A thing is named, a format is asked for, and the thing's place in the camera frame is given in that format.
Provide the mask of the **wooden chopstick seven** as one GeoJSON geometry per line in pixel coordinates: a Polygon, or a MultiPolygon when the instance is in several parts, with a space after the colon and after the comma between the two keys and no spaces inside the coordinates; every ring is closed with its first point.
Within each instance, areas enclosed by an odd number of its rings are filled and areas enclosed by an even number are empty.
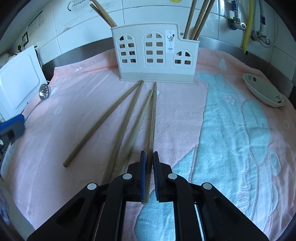
{"type": "Polygon", "coordinates": [[[145,166],[145,193],[144,200],[142,204],[148,204],[149,190],[151,183],[151,173],[152,173],[152,154],[154,150],[154,132],[156,124],[156,104],[157,104],[157,83],[154,82],[153,93],[152,93],[152,112],[151,112],[151,123],[149,129],[149,146],[147,161],[145,166]]]}

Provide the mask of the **wooden chopstick six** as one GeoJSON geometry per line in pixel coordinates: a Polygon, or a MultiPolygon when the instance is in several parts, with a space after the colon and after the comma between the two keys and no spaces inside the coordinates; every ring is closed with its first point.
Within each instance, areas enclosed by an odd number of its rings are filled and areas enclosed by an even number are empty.
{"type": "Polygon", "coordinates": [[[133,145],[136,141],[137,134],[138,134],[139,129],[140,129],[142,122],[144,120],[144,116],[145,116],[145,113],[147,112],[147,108],[148,108],[149,102],[151,101],[151,97],[152,97],[153,92],[154,92],[154,90],[152,89],[147,97],[147,100],[146,100],[140,114],[139,114],[139,117],[135,123],[135,126],[132,129],[132,132],[130,134],[130,137],[129,137],[127,145],[126,145],[126,150],[125,150],[125,154],[123,156],[123,161],[122,161],[122,164],[120,165],[120,174],[125,173],[126,166],[127,166],[128,160],[130,158],[130,154],[132,153],[133,145]]]}

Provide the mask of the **wooden chopstick five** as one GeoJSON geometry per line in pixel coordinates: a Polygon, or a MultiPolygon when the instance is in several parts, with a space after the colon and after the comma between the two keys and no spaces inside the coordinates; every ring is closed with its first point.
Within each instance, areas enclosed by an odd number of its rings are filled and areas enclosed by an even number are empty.
{"type": "Polygon", "coordinates": [[[137,91],[136,91],[136,93],[135,93],[135,95],[134,95],[134,97],[132,99],[132,102],[131,102],[131,104],[130,104],[130,106],[128,108],[128,111],[127,111],[127,113],[125,115],[125,118],[124,118],[124,120],[122,122],[122,125],[121,125],[121,127],[119,129],[119,133],[118,133],[118,136],[116,138],[114,148],[113,148],[113,150],[111,152],[111,156],[109,158],[106,170],[105,170],[103,178],[102,178],[102,184],[109,183],[109,180],[111,178],[111,174],[112,174],[114,165],[115,165],[116,160],[117,160],[119,149],[120,149],[121,143],[123,141],[123,137],[125,136],[125,132],[126,132],[128,123],[129,123],[130,118],[132,116],[133,109],[134,109],[135,104],[136,104],[136,102],[138,100],[138,97],[139,97],[139,94],[141,92],[143,84],[144,84],[144,81],[141,80],[139,82],[139,87],[138,87],[138,89],[137,89],[137,91]]]}

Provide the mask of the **wooden chopstick one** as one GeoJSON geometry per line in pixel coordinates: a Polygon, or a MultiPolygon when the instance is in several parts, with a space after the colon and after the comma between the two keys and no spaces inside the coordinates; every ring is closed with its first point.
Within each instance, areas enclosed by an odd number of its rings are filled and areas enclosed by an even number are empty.
{"type": "Polygon", "coordinates": [[[111,18],[111,16],[102,8],[103,10],[98,9],[94,4],[90,4],[90,7],[98,13],[107,23],[108,25],[113,28],[116,27],[115,21],[111,18]]]}

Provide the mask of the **wooden chopstick three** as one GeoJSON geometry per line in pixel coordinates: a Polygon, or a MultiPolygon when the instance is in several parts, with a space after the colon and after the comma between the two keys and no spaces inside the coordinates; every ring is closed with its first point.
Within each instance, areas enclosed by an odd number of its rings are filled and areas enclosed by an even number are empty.
{"type": "Polygon", "coordinates": [[[117,24],[113,18],[107,13],[107,11],[96,0],[92,0],[90,6],[108,23],[111,28],[117,27],[117,24]]]}

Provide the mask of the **wooden chopstick ten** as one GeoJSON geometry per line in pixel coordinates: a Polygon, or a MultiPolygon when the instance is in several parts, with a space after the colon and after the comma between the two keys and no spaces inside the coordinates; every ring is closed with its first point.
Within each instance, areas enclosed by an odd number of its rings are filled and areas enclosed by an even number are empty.
{"type": "Polygon", "coordinates": [[[195,26],[194,26],[193,31],[191,33],[191,37],[190,37],[191,40],[194,39],[194,37],[195,37],[195,35],[196,35],[197,31],[198,31],[198,28],[199,28],[200,23],[201,23],[201,21],[203,19],[203,16],[205,14],[205,11],[206,11],[206,8],[208,7],[209,2],[210,2],[209,0],[204,0],[203,1],[201,10],[200,10],[199,15],[198,15],[198,18],[196,20],[195,26]]]}

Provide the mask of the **wooden chopstick eight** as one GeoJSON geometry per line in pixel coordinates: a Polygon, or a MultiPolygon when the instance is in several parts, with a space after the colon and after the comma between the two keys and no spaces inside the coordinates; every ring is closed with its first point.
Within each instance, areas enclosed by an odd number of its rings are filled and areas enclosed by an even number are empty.
{"type": "Polygon", "coordinates": [[[189,15],[188,15],[188,19],[187,19],[187,23],[186,23],[186,27],[185,27],[185,31],[184,31],[184,35],[183,35],[183,39],[187,39],[189,29],[190,29],[190,26],[191,26],[191,22],[192,22],[192,18],[193,18],[193,14],[194,14],[194,11],[195,11],[196,3],[197,3],[197,0],[192,0],[190,12],[189,12],[189,15]]]}

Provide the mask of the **wooden chopstick nine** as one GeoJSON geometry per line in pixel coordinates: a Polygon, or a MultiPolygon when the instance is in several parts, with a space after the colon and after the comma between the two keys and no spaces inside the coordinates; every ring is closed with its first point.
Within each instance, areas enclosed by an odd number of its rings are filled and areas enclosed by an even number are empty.
{"type": "Polygon", "coordinates": [[[197,29],[197,33],[194,36],[194,40],[197,40],[198,39],[198,37],[199,37],[199,35],[200,35],[203,27],[204,27],[204,24],[206,23],[206,20],[208,18],[208,15],[210,14],[210,11],[211,11],[211,8],[212,8],[214,2],[215,2],[215,0],[210,0],[210,2],[208,3],[208,6],[206,7],[206,10],[204,12],[203,18],[201,20],[201,23],[200,23],[200,25],[199,25],[199,27],[197,29]]]}

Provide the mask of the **pink towel with blue print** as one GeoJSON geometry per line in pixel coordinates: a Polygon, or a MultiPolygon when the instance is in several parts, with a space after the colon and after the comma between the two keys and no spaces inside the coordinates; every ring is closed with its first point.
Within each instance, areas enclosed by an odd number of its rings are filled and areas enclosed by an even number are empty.
{"type": "MultiPolygon", "coordinates": [[[[263,104],[242,75],[262,73],[233,56],[200,49],[193,84],[158,83],[154,150],[174,173],[212,183],[270,240],[295,214],[295,109],[263,104]]],[[[63,162],[133,87],[119,79],[113,50],[57,67],[50,97],[27,106],[25,134],[9,147],[1,177],[34,228],[90,182],[100,184],[133,94],[104,121],[68,167],[63,162]]]]}

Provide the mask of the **white ceramic dish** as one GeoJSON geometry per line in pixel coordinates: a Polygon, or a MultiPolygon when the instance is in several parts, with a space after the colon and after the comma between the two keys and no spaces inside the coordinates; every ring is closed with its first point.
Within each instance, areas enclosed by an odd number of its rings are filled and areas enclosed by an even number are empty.
{"type": "Polygon", "coordinates": [[[274,108],[285,106],[284,95],[271,83],[251,73],[244,73],[242,78],[250,92],[261,102],[274,108]]]}

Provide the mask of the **white plastic utensil holder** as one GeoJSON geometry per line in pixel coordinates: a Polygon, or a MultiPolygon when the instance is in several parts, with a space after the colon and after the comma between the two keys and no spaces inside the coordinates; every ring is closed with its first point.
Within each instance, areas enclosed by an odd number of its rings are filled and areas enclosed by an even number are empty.
{"type": "Polygon", "coordinates": [[[183,39],[178,24],[124,25],[111,32],[120,80],[194,82],[199,41],[183,39]]]}

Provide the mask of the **chrome water valve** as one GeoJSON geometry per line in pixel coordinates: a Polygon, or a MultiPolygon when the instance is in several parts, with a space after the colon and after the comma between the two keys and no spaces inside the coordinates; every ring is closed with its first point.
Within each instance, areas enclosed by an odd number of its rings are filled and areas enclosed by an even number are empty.
{"type": "Polygon", "coordinates": [[[264,44],[267,46],[270,45],[270,39],[260,31],[253,31],[252,32],[252,39],[256,42],[261,43],[261,44],[264,44]]]}

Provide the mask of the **red water valve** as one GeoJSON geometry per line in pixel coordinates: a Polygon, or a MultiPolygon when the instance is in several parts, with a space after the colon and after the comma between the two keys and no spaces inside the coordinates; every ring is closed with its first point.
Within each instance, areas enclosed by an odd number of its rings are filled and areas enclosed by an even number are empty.
{"type": "Polygon", "coordinates": [[[246,30],[246,24],[239,18],[228,19],[228,27],[231,30],[246,30]]]}

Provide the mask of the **wall power socket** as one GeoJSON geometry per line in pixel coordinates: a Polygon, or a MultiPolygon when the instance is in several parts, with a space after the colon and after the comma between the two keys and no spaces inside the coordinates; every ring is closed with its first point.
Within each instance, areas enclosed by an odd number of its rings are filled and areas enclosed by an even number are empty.
{"type": "Polygon", "coordinates": [[[28,32],[25,32],[24,35],[22,36],[22,42],[21,45],[24,47],[27,45],[29,42],[29,37],[28,37],[28,32]]]}

